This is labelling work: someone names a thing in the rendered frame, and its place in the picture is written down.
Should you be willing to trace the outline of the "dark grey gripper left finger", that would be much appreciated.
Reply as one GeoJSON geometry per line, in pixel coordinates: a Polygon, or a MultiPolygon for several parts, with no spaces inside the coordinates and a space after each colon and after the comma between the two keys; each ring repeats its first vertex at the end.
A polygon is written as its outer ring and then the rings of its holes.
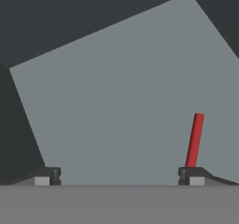
{"type": "Polygon", "coordinates": [[[32,185],[32,186],[60,186],[61,181],[60,167],[39,168],[28,175],[14,181],[14,185],[32,185]]]}

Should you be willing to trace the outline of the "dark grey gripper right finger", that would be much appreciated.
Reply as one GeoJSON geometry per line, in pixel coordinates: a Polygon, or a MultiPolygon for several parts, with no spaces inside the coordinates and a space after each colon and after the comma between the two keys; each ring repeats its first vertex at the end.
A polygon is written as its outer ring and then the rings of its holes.
{"type": "Polygon", "coordinates": [[[229,185],[239,186],[239,183],[214,176],[203,167],[179,167],[178,168],[178,185],[185,186],[217,186],[229,185]]]}

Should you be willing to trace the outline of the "red straw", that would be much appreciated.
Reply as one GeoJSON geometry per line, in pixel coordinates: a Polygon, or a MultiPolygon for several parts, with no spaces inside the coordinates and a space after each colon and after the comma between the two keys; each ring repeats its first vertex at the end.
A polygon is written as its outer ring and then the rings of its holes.
{"type": "Polygon", "coordinates": [[[186,167],[195,167],[197,164],[203,126],[204,115],[202,113],[196,113],[191,128],[189,148],[185,163],[186,167]]]}

